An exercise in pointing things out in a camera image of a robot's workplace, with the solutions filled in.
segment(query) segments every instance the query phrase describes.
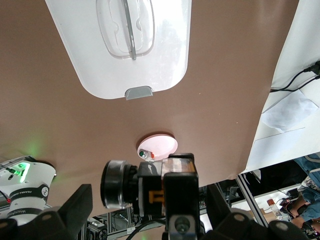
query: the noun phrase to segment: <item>white plastic container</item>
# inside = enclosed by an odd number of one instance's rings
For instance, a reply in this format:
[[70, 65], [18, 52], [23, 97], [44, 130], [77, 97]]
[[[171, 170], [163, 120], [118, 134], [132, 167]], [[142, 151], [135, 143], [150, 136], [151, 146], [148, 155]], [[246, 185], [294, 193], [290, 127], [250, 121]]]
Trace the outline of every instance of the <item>white plastic container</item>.
[[185, 75], [191, 0], [45, 1], [81, 84], [92, 95], [152, 96]]

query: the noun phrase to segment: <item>blue jeans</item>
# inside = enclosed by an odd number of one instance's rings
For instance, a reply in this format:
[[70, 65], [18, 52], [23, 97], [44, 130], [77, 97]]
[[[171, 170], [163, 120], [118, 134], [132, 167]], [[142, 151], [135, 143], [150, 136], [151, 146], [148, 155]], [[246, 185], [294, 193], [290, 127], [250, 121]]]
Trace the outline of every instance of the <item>blue jeans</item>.
[[[308, 157], [312, 159], [320, 159], [316, 154], [310, 154]], [[313, 169], [319, 169], [320, 163], [307, 160], [304, 156], [294, 160], [320, 188], [320, 171], [309, 173]], [[304, 221], [320, 218], [320, 193], [313, 189], [305, 189], [302, 192], [304, 200], [310, 203], [307, 209], [300, 215]]]
[[320, 218], [320, 193], [316, 190], [307, 188], [303, 190], [302, 197], [310, 203], [310, 205], [300, 215], [300, 217], [302, 217], [305, 222], [310, 219]]

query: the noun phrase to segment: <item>metal frame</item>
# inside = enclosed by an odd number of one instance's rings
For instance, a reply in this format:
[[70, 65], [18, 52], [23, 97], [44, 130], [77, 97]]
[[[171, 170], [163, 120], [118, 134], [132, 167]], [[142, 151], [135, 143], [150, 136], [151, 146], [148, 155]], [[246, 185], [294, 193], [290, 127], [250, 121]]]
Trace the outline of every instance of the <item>metal frame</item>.
[[236, 182], [238, 183], [239, 185], [239, 188], [241, 189], [243, 195], [244, 195], [244, 198], [246, 199], [255, 219], [256, 219], [256, 222], [258, 224], [260, 224], [261, 226], [264, 226], [264, 227], [268, 227], [268, 223], [267, 223], [267, 220], [265, 219], [264, 215], [262, 214], [254, 196], [252, 195], [251, 191], [249, 190], [248, 186], [247, 186], [247, 183], [245, 181], [245, 178], [243, 177], [242, 174], [239, 174], [237, 177], [236, 177]]

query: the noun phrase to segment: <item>person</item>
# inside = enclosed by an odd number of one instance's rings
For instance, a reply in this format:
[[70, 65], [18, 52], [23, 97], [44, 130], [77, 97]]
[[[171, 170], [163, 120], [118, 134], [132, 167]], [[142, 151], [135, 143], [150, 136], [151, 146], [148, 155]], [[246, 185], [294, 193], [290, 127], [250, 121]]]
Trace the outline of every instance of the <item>person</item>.
[[[304, 222], [320, 218], [320, 171], [310, 173], [312, 170], [320, 170], [320, 152], [298, 157], [294, 161], [307, 173], [312, 180], [310, 182], [314, 183], [302, 191], [302, 195], [298, 197], [290, 210], [294, 217], [291, 222], [298, 228], [302, 228]], [[298, 209], [303, 205], [308, 205], [308, 207], [299, 215]]]

